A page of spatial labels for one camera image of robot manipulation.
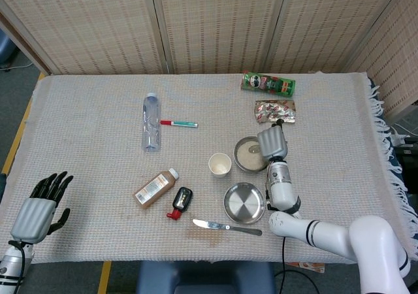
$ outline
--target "brown bottle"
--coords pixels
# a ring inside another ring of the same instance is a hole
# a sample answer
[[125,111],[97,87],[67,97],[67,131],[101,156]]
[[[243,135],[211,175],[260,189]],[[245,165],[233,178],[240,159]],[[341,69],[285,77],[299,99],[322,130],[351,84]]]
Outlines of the brown bottle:
[[178,173],[173,168],[170,168],[168,171],[162,171],[134,193],[133,197],[143,209],[148,208],[154,201],[172,188],[177,179]]

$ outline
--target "teal marker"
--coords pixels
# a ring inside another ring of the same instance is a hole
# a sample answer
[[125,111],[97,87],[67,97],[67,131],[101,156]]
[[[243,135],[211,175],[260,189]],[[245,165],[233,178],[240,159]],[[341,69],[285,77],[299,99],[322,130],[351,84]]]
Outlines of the teal marker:
[[161,120],[160,123],[163,125],[194,127],[195,129],[197,128],[196,122]]

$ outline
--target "plastic water bottle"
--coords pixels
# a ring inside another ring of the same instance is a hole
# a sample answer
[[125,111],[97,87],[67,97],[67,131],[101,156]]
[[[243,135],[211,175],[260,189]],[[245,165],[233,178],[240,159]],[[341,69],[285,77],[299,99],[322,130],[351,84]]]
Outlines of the plastic water bottle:
[[156,93],[149,93],[142,107],[144,131],[142,132],[142,148],[145,152],[158,152],[160,148],[159,118],[160,104]]

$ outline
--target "knife handle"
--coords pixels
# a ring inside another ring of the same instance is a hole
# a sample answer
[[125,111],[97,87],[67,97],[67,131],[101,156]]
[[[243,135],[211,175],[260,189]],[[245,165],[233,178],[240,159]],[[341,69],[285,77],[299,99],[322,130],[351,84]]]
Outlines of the knife handle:
[[257,235],[258,237],[261,236],[263,233],[261,230],[258,230],[258,229],[247,229],[245,227],[231,227],[230,225],[229,225],[229,230]]

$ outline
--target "paper cup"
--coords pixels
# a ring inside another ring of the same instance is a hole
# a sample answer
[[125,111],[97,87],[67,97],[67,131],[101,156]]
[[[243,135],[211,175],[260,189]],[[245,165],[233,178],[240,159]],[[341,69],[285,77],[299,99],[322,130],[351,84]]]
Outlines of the paper cup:
[[231,169],[232,161],[226,154],[218,152],[209,159],[209,169],[217,178],[223,178]]

